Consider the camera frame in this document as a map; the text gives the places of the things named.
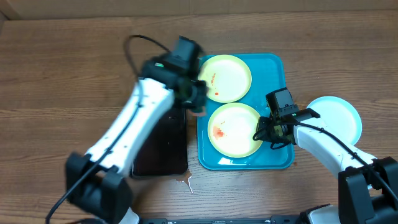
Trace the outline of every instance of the yellow plate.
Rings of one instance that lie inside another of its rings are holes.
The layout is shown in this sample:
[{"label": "yellow plate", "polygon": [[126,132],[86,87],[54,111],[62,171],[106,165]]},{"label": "yellow plate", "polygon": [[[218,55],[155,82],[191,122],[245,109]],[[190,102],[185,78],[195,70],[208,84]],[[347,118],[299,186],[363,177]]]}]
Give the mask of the yellow plate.
[{"label": "yellow plate", "polygon": [[242,103],[220,106],[210,116],[207,126],[209,139],[220,153],[242,158],[256,152],[262,141],[253,141],[260,114]]},{"label": "yellow plate", "polygon": [[220,103],[239,100],[251,86],[249,67],[232,55],[217,55],[208,59],[202,65],[198,79],[206,81],[208,98]]}]

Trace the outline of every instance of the wooden tabletop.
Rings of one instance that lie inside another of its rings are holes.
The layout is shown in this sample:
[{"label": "wooden tabletop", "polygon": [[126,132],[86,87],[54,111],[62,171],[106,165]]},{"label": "wooden tabletop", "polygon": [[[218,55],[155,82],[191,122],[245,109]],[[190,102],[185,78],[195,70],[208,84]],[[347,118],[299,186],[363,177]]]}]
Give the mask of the wooden tabletop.
[{"label": "wooden tabletop", "polygon": [[[356,11],[4,22],[0,222],[42,223],[65,192],[68,155],[84,153],[118,115],[134,86],[122,52],[129,34],[168,46],[184,35],[208,54],[272,52],[301,108],[325,95],[348,100],[363,122],[357,146],[398,159],[397,21],[397,11]],[[144,40],[131,50],[138,63],[162,52]],[[188,135],[194,194],[162,181],[142,196],[142,217],[267,217],[338,203],[337,180],[302,149],[286,170],[210,171],[198,161],[195,118]],[[53,222],[87,216],[64,203]]]}]

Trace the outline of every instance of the blue tray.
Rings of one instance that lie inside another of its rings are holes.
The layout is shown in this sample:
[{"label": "blue tray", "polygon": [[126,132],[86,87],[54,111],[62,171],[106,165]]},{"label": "blue tray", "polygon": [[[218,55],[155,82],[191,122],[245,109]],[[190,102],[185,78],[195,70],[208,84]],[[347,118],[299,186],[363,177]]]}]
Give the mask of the blue tray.
[{"label": "blue tray", "polygon": [[[202,64],[215,55],[203,57]],[[269,116],[266,94],[283,88],[285,75],[280,58],[274,54],[236,54],[250,68],[252,83],[248,93],[238,100],[253,107],[261,116]],[[263,142],[260,148],[250,156],[232,158],[219,153],[211,144],[207,125],[210,116],[223,103],[207,100],[206,116],[198,118],[198,158],[200,163],[210,170],[256,170],[285,169],[293,163],[293,146],[272,150],[269,142]]]}]

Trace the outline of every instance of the white plate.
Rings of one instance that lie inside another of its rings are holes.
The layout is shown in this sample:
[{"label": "white plate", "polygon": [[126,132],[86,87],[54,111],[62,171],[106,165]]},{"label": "white plate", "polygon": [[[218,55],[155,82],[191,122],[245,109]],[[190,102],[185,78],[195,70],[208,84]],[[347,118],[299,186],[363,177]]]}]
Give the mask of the white plate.
[{"label": "white plate", "polygon": [[217,55],[208,59],[202,65],[198,79],[206,81],[208,98],[220,103],[239,100],[251,86],[249,67],[232,55]]},{"label": "white plate", "polygon": [[248,105],[228,103],[210,116],[207,131],[210,142],[220,153],[241,158],[256,152],[262,141],[253,141],[260,114]]},{"label": "white plate", "polygon": [[311,108],[339,136],[355,145],[362,133],[362,121],[353,105],[335,96],[323,96],[312,101]]}]

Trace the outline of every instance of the food stain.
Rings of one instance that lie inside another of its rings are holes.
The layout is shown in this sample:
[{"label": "food stain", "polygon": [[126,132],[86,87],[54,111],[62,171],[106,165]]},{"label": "food stain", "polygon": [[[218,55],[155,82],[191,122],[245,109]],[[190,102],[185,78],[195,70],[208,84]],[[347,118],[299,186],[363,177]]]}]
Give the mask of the food stain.
[{"label": "food stain", "polygon": [[190,179],[191,177],[192,177],[191,171],[187,170],[187,171],[183,174],[183,176],[178,177],[178,178],[176,178],[175,180],[176,180],[176,184],[178,184],[178,182],[180,182],[181,184],[182,184],[182,182],[185,182],[185,183],[188,185],[189,190],[191,191],[191,194],[193,194],[193,190],[192,190],[192,188],[191,188],[191,183],[189,182],[189,179]]},{"label": "food stain", "polygon": [[214,138],[216,138],[216,140],[223,137],[224,135],[225,133],[219,127],[213,126],[213,136]]},{"label": "food stain", "polygon": [[213,85],[214,83],[214,78],[216,78],[216,74],[214,73],[214,75],[211,77],[211,85]]}]

